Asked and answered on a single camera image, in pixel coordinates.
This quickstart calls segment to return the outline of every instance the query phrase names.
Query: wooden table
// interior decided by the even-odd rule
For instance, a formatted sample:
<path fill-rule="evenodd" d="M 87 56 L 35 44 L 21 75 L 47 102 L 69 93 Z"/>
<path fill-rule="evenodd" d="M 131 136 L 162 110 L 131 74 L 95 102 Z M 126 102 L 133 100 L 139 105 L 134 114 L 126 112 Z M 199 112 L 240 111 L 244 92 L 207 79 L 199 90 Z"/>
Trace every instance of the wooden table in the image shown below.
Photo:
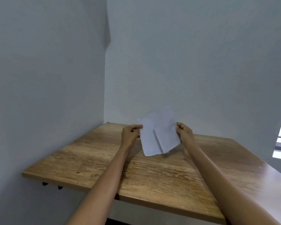
<path fill-rule="evenodd" d="M 22 172 L 70 189 L 88 191 L 120 146 L 124 125 L 105 123 Z M 202 150 L 243 191 L 281 222 L 281 174 L 227 138 L 195 135 Z M 181 145 L 145 157 L 138 139 L 125 163 L 116 199 L 225 224 L 212 195 Z"/>

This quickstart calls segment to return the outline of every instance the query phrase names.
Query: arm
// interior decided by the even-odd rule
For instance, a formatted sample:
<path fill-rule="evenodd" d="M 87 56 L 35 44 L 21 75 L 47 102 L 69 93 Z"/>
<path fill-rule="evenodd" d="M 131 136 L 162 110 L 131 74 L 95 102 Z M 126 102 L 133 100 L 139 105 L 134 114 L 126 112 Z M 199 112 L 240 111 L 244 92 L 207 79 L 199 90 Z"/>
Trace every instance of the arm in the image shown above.
<path fill-rule="evenodd" d="M 195 142 L 192 130 L 177 122 L 176 131 L 206 185 L 233 225 L 280 225 L 264 208 L 247 196 L 207 157 Z"/>
<path fill-rule="evenodd" d="M 124 163 L 142 127 L 142 125 L 130 125 L 123 128 L 119 151 L 66 225 L 105 224 L 119 187 Z"/>

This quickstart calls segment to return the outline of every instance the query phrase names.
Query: left hand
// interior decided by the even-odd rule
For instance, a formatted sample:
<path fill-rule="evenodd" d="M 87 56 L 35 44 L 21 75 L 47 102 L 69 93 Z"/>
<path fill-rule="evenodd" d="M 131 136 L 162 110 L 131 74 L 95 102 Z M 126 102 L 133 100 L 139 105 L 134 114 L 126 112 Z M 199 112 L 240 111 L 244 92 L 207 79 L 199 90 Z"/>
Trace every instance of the left hand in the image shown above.
<path fill-rule="evenodd" d="M 128 125 L 123 128 L 121 147 L 123 149 L 130 150 L 134 145 L 136 138 L 139 134 L 139 129 L 142 129 L 143 125 Z"/>

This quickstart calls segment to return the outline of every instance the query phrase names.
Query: right hand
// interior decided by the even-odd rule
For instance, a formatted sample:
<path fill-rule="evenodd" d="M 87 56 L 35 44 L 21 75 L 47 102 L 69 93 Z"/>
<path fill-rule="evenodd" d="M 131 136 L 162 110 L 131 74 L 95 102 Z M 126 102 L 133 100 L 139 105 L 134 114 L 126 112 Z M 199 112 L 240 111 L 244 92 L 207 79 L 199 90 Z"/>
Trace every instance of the right hand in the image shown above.
<path fill-rule="evenodd" d="M 184 125 L 181 122 L 177 122 L 176 132 L 185 149 L 189 150 L 197 145 L 195 142 L 193 131 L 190 127 Z"/>

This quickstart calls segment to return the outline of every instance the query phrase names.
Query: wooden tabletop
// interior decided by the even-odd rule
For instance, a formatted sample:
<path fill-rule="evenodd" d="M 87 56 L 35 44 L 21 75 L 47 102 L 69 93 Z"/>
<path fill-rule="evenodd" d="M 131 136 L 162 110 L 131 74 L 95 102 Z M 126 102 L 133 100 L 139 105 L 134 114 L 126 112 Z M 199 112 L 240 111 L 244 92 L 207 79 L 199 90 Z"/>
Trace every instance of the wooden tabletop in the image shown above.
<path fill-rule="evenodd" d="M 105 123 L 22 172 L 70 189 L 88 191 L 120 146 L 124 125 Z M 202 150 L 228 177 L 281 223 L 281 174 L 227 138 L 195 135 Z M 125 163 L 116 199 L 225 224 L 211 193 L 182 145 L 145 157 L 138 139 Z"/>

